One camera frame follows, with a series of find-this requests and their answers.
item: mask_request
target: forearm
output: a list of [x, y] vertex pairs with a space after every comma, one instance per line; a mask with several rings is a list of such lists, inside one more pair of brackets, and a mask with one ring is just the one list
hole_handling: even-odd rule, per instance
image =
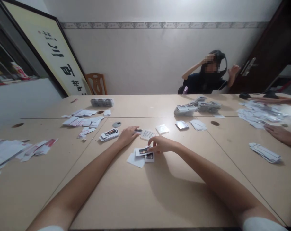
[[183, 75], [182, 79], [186, 80], [190, 74], [192, 74], [197, 68], [199, 68], [203, 62], [199, 62], [196, 65], [192, 66], [190, 69], [188, 69]]
[[282, 103], [282, 104], [291, 104], [291, 98], [280, 99], [280, 103]]
[[179, 145], [175, 152], [203, 179], [240, 222], [243, 222], [243, 215], [247, 211], [254, 209], [262, 210], [265, 218], [277, 222], [262, 203], [227, 172], [183, 145]]
[[228, 80], [228, 87], [232, 87], [233, 83], [235, 81], [235, 76], [234, 75], [229, 75], [229, 80]]
[[78, 210], [90, 196], [107, 167], [122, 148], [123, 145], [116, 141], [90, 162], [48, 203], [27, 230], [39, 230], [54, 224], [68, 230]]

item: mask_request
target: hand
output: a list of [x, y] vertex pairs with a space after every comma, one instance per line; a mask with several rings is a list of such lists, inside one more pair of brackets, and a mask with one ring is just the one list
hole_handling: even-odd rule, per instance
[[234, 77], [241, 70], [238, 65], [233, 65], [231, 69], [228, 69], [228, 73], [230, 77]]
[[287, 131], [282, 127], [276, 127], [272, 125], [265, 125], [264, 128], [274, 138], [278, 139], [280, 142], [288, 146], [291, 146], [291, 132]]
[[202, 63], [207, 63], [209, 61], [212, 61], [215, 58], [215, 54], [208, 54], [202, 61]]
[[121, 144], [121, 146], [125, 147], [129, 143], [131, 143], [139, 134], [134, 134], [135, 129], [139, 128], [139, 126], [132, 126], [123, 129], [121, 135], [119, 136], [117, 142]]
[[280, 104], [281, 103], [281, 99], [272, 99], [272, 98], [264, 98], [264, 97], [252, 98], [252, 100], [257, 103], [264, 103], [264, 104], [268, 104], [268, 103]]
[[148, 145], [150, 145], [152, 142], [153, 147], [149, 148], [148, 151], [155, 153], [175, 151], [175, 149], [179, 146], [178, 142], [167, 139], [163, 136], [152, 137], [149, 140]]

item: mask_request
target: white wall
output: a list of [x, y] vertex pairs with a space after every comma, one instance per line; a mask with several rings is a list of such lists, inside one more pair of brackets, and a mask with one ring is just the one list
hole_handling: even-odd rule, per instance
[[61, 22], [269, 21], [281, 2], [281, 0], [44, 1], [49, 13]]
[[[44, 0], [60, 22], [269, 21], [281, 0]], [[85, 73], [108, 94], [176, 94], [181, 76], [220, 49], [243, 65], [263, 29], [65, 29]]]
[[42, 12], [49, 13], [44, 3], [44, 0], [17, 0], [17, 1], [23, 4], [26, 4], [28, 6], [31, 6], [35, 9], [38, 9]]
[[0, 86], [0, 129], [61, 99], [48, 78]]

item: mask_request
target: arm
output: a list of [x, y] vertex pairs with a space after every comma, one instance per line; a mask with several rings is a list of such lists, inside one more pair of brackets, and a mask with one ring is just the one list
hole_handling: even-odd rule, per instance
[[233, 65], [231, 69], [228, 69], [228, 74], [229, 74], [229, 80], [228, 80], [228, 87], [232, 87], [234, 81], [235, 81], [235, 76], [239, 72], [241, 68], [238, 65]]
[[272, 98], [265, 98], [265, 97], [256, 97], [251, 98], [255, 102], [265, 103], [265, 104], [291, 104], [291, 98], [285, 99], [272, 99]]
[[248, 189], [212, 162], [162, 136], [151, 138], [148, 145], [152, 141], [153, 147], [149, 148], [149, 151], [177, 153], [232, 211], [241, 226], [249, 217], [263, 217], [279, 224], [271, 212]]
[[123, 147], [138, 136], [138, 134], [133, 134], [136, 128], [138, 126], [124, 129], [117, 141], [82, 169], [47, 204], [27, 231], [37, 231], [51, 225], [68, 230], [77, 212], [97, 186], [111, 161]]
[[291, 146], [291, 132], [282, 127], [265, 125], [264, 129], [285, 145]]
[[213, 60], [215, 57], [214, 54], [209, 54], [207, 57], [205, 57], [201, 62], [197, 63], [196, 65], [192, 66], [190, 69], [188, 69], [183, 75], [182, 79], [187, 80], [188, 76], [192, 74], [197, 68], [199, 68], [201, 65], [203, 65], [205, 62]]

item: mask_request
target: wooden chair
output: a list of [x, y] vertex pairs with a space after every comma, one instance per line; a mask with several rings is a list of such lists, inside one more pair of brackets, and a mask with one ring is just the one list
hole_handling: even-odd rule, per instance
[[105, 90], [105, 95], [107, 95], [107, 89], [105, 84], [105, 77], [103, 74], [91, 73], [85, 75], [85, 80], [87, 81], [92, 95], [103, 95], [103, 88], [101, 86], [101, 79], [103, 79], [103, 85]]

